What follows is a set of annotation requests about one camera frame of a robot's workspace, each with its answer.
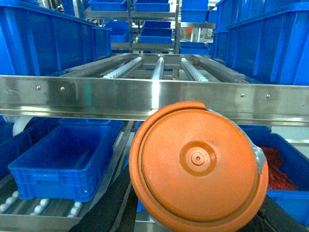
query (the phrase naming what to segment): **crate handle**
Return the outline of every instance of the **crate handle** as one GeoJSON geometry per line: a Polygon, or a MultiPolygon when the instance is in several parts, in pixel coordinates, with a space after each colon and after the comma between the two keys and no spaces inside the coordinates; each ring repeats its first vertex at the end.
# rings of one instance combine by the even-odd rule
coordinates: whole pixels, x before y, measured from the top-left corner
{"type": "Polygon", "coordinates": [[[50,175],[50,174],[34,174],[33,179],[45,180],[45,181],[60,181],[58,175],[50,175]]]}

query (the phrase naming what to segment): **blue bin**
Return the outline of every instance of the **blue bin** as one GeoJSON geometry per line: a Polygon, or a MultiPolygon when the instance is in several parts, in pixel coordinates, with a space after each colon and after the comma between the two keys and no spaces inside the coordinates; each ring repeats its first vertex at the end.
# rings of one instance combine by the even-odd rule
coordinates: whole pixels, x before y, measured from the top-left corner
{"type": "Polygon", "coordinates": [[[95,43],[95,24],[28,2],[0,0],[0,15],[0,74],[49,75],[90,63],[105,43],[95,43]]]}
{"type": "Polygon", "coordinates": [[[109,22],[105,25],[111,28],[111,42],[124,43],[129,41],[129,23],[128,22],[109,22]]]}
{"type": "Polygon", "coordinates": [[[309,85],[309,3],[295,3],[228,28],[225,64],[262,83],[309,85]]]}
{"type": "Polygon", "coordinates": [[[140,42],[144,44],[171,44],[172,29],[144,28],[140,34],[140,42]]]}
{"type": "Polygon", "coordinates": [[[0,122],[0,145],[13,137],[14,123],[0,122]]]}
{"type": "Polygon", "coordinates": [[[137,0],[134,7],[135,11],[169,12],[169,0],[137,0]]]}
{"type": "Polygon", "coordinates": [[[59,124],[105,126],[111,129],[111,138],[112,142],[114,142],[124,122],[121,120],[65,118],[60,120],[59,124]]]}
{"type": "MultiPolygon", "coordinates": [[[[61,0],[63,11],[65,14],[69,15],[75,15],[74,12],[74,6],[73,6],[73,0],[61,0]]],[[[82,9],[81,0],[78,0],[79,9],[82,9]]],[[[84,0],[84,9],[87,9],[89,7],[89,0],[84,0]]],[[[82,10],[80,10],[81,18],[84,17],[84,13],[82,10]]]]}
{"type": "Polygon", "coordinates": [[[245,129],[256,145],[279,148],[284,163],[280,170],[297,185],[299,191],[268,190],[267,194],[289,215],[304,226],[309,226],[309,159],[296,150],[280,135],[258,129],[245,129]]]}
{"type": "Polygon", "coordinates": [[[183,0],[183,9],[207,10],[208,0],[183,0]]]}
{"type": "Polygon", "coordinates": [[[211,56],[220,61],[225,60],[226,46],[227,46],[228,31],[214,31],[213,32],[213,46],[211,56]]]}
{"type": "Polygon", "coordinates": [[[112,54],[110,28],[94,27],[95,60],[106,58],[112,54]]]}
{"type": "Polygon", "coordinates": [[[204,43],[181,42],[180,54],[209,55],[210,49],[204,43]]]}
{"type": "Polygon", "coordinates": [[[182,9],[182,22],[187,23],[205,23],[207,10],[182,9]]]}
{"type": "Polygon", "coordinates": [[[145,21],[143,28],[170,28],[171,22],[145,21]]]}
{"type": "Polygon", "coordinates": [[[216,21],[217,21],[217,10],[208,10],[206,21],[209,22],[209,23],[216,23],[216,21]]]}
{"type": "Polygon", "coordinates": [[[111,129],[60,125],[8,167],[19,198],[91,200],[112,156],[111,129]]]}
{"type": "Polygon", "coordinates": [[[57,126],[58,119],[39,119],[27,127],[26,130],[13,137],[13,124],[1,125],[0,179],[10,172],[8,164],[35,145],[57,126]]]}
{"type": "Polygon", "coordinates": [[[91,0],[89,4],[93,11],[127,11],[126,0],[91,0]]]}

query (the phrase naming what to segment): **orange plastic lid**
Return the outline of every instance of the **orange plastic lid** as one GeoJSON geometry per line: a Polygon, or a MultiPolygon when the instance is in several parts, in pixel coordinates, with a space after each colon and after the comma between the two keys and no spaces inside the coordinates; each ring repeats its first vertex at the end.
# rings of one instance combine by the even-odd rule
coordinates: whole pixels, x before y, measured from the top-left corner
{"type": "Polygon", "coordinates": [[[267,163],[259,174],[246,136],[201,102],[169,105],[150,116],[135,136],[129,167],[148,212],[179,232],[237,231],[267,191],[267,163]]]}

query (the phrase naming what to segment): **metal rail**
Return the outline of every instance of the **metal rail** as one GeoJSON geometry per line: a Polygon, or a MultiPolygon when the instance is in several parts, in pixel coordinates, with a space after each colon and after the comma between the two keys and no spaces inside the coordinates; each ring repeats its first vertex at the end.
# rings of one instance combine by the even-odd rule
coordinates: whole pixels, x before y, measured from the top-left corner
{"type": "MultiPolygon", "coordinates": [[[[201,56],[127,54],[107,61],[112,67],[139,56],[143,69],[155,68],[163,58],[165,69],[179,70],[186,58],[219,80],[242,84],[66,77],[106,70],[103,60],[71,69],[62,77],[1,76],[0,114],[145,120],[166,105],[201,101],[239,124],[309,125],[307,86],[244,85],[244,75],[201,56]],[[207,62],[213,65],[203,66],[207,62]]],[[[134,72],[129,78],[135,78],[134,72]]]]}

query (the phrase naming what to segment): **metal rack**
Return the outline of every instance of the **metal rack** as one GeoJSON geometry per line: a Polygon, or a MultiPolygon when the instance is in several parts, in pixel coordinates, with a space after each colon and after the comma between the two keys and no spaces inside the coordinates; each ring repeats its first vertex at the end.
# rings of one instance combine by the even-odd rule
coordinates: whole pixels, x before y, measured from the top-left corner
{"type": "MultiPolygon", "coordinates": [[[[70,229],[123,169],[134,136],[133,121],[145,120],[169,104],[201,101],[208,109],[239,124],[309,126],[309,87],[252,85],[248,80],[210,57],[165,54],[122,54],[65,70],[57,76],[0,76],[0,115],[129,120],[114,144],[112,161],[97,194],[83,204],[77,217],[67,217],[74,201],[51,200],[41,215],[29,216],[40,199],[18,200],[0,215],[0,228],[35,232],[70,229]],[[131,62],[136,58],[138,65],[131,62]],[[182,71],[183,58],[194,66],[192,69],[187,65],[186,74],[182,71]],[[129,73],[125,79],[121,72],[115,78],[103,78],[118,67],[125,67],[122,73],[129,73]],[[173,69],[176,75],[164,69],[173,69]],[[210,78],[208,82],[192,81],[194,73],[206,77],[210,73],[217,82],[210,78]]],[[[11,175],[1,180],[0,203],[16,189],[11,175]]],[[[147,215],[138,214],[134,231],[169,230],[148,221],[147,215]]]]}
{"type": "Polygon", "coordinates": [[[215,24],[210,23],[185,23],[179,22],[179,0],[177,0],[177,7],[175,12],[136,12],[131,9],[131,0],[127,0],[128,11],[92,11],[90,7],[87,9],[78,9],[77,0],[73,1],[75,15],[80,17],[80,11],[83,11],[85,19],[127,19],[129,22],[130,41],[128,43],[112,43],[112,49],[143,51],[151,50],[158,53],[162,51],[173,52],[179,54],[180,47],[180,28],[181,27],[194,27],[194,28],[208,28],[214,29],[215,24]],[[152,44],[152,43],[139,43],[139,38],[133,36],[133,20],[154,20],[154,21],[175,21],[175,36],[172,44],[152,44]]]}

